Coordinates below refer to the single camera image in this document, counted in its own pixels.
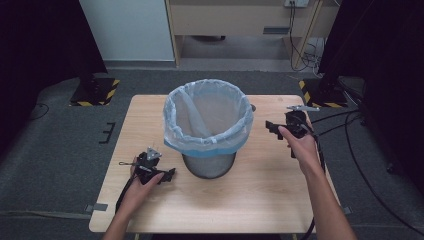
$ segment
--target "trash can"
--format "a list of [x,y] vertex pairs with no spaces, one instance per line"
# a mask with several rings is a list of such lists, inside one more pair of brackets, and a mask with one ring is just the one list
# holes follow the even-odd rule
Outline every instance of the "trash can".
[[218,79],[190,82],[165,101],[164,143],[182,154],[192,174],[214,179],[231,169],[252,123],[252,107],[238,87]]

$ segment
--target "power strip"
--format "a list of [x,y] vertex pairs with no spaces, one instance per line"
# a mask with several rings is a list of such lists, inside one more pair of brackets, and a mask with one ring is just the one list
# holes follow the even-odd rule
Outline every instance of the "power strip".
[[305,8],[308,6],[309,0],[286,0],[284,2],[284,7],[291,7],[293,5],[290,4],[291,2],[298,8]]

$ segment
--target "wall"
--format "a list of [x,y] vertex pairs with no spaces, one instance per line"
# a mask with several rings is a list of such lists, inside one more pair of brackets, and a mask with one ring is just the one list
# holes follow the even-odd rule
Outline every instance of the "wall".
[[103,60],[174,61],[164,0],[80,0]]

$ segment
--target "table top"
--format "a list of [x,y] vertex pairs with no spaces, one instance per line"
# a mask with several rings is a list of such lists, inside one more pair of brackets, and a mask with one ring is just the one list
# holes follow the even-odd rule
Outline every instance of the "table top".
[[[171,182],[157,185],[127,231],[140,233],[301,233],[312,220],[305,177],[287,142],[268,132],[265,121],[285,122],[287,106],[303,105],[299,96],[248,95],[256,107],[246,144],[234,165],[217,179],[200,179],[184,165],[179,152],[163,143],[162,110],[166,95],[134,96],[112,155],[90,230],[105,232],[130,171],[131,162],[147,147],[162,153],[157,168],[176,168]],[[330,185],[334,187],[327,174]]]

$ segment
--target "hazard tape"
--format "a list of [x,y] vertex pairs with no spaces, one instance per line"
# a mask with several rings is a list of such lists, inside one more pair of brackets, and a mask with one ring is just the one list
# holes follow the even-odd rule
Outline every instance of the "hazard tape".
[[102,99],[102,101],[76,101],[71,102],[70,106],[82,106],[82,107],[90,107],[90,106],[101,106],[101,105],[109,105],[112,100],[113,95],[115,94],[116,88],[118,87],[118,83],[120,80],[115,79],[110,87],[106,99]]
[[299,82],[300,89],[302,89],[303,96],[305,98],[306,105],[309,107],[331,107],[331,108],[340,108],[340,107],[347,107],[347,104],[340,104],[340,103],[332,103],[332,102],[316,102],[314,99],[311,98],[311,95],[307,91],[305,87],[305,82],[300,81]]

